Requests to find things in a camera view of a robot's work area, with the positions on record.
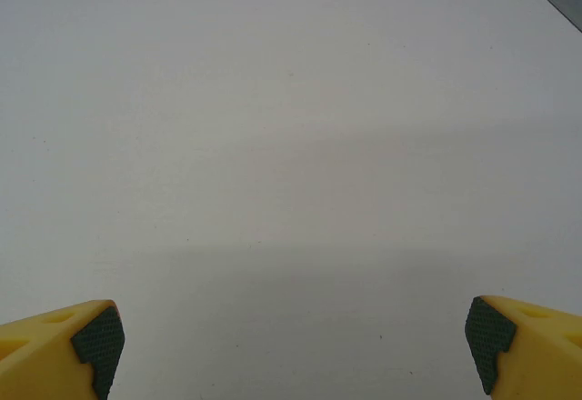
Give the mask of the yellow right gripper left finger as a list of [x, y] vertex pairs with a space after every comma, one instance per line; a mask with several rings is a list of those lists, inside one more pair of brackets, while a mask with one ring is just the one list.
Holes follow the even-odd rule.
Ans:
[[112, 300], [1, 326], [3, 399], [107, 399], [125, 345]]

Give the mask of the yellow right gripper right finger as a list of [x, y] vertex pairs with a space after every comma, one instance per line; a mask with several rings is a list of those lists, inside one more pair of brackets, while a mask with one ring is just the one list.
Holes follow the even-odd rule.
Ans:
[[493, 399], [579, 399], [581, 317], [504, 296], [473, 299], [466, 340]]

